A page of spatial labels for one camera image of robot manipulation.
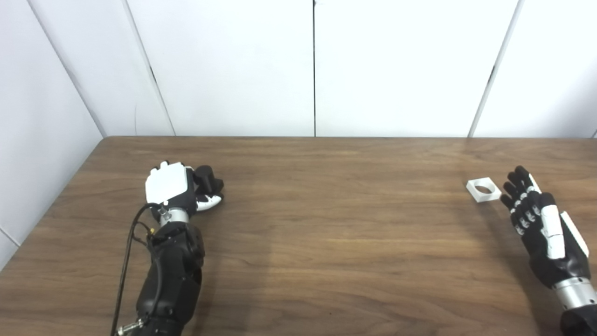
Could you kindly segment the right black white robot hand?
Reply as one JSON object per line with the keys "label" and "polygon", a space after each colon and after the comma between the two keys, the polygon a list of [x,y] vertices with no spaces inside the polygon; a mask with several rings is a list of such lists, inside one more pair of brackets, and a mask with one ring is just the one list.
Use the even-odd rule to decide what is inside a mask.
{"label": "right black white robot hand", "polygon": [[570,230],[554,196],[543,192],[523,166],[516,166],[507,178],[500,200],[535,277],[548,288],[573,277],[591,279],[588,252],[579,242],[582,236]]}

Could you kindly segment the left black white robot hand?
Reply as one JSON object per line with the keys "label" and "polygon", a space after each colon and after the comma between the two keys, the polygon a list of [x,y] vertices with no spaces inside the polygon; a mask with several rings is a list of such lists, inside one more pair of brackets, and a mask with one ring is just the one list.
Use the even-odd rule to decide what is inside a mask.
{"label": "left black white robot hand", "polygon": [[152,168],[145,182],[147,203],[164,208],[183,209],[190,217],[222,202],[224,183],[215,177],[211,166],[193,169],[181,162],[163,161]]}

